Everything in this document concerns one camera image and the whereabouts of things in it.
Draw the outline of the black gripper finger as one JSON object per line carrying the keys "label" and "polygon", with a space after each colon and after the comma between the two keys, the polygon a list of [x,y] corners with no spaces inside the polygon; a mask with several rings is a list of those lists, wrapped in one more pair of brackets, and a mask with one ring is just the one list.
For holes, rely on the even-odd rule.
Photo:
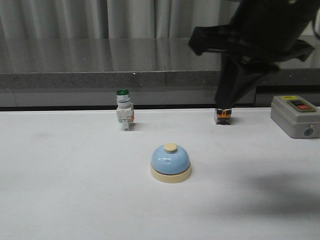
{"label": "black gripper finger", "polygon": [[268,79],[269,75],[279,71],[275,63],[224,53],[221,56],[221,71],[214,98],[216,107],[231,109],[249,91]]}

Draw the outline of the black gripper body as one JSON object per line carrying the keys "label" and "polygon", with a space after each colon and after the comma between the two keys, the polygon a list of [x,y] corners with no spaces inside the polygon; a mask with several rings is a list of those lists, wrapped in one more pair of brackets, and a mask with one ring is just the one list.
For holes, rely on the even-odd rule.
{"label": "black gripper body", "polygon": [[314,47],[299,38],[319,8],[318,0],[242,0],[228,24],[195,27],[188,45],[197,56],[221,52],[245,65],[304,62]]}

